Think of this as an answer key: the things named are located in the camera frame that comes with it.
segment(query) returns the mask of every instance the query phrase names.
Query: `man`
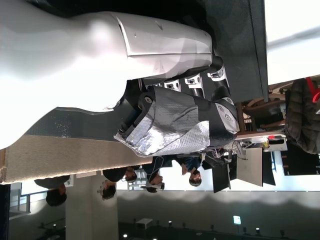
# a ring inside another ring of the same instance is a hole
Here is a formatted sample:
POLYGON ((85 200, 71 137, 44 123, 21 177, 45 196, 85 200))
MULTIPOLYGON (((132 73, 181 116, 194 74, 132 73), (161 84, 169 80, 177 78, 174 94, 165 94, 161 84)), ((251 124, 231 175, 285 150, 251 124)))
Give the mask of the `man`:
POLYGON ((182 175, 190 173, 189 183, 191 186, 198 187, 202 183, 201 173, 198 168, 201 166, 200 157, 176 158, 182 168, 182 175))
POLYGON ((108 200, 114 197, 116 193, 116 184, 124 176, 127 182, 133 183, 137 179, 135 169, 138 168, 139 166, 129 166, 103 170, 103 175, 107 180, 105 180, 103 183, 103 189, 101 191, 102 199, 108 200))
POLYGON ((70 175, 57 176, 53 178, 37 179, 34 182, 43 188, 48 189, 46 202, 51 207, 56 207, 63 204, 67 199, 67 190, 65 182, 70 179, 70 175))
POLYGON ((165 183, 163 182, 163 177, 159 175, 159 170, 161 168, 172 167, 172 156, 154 156, 152 163, 142 165, 145 171, 147 184, 145 189, 152 194, 158 192, 158 190, 165 189, 165 183))

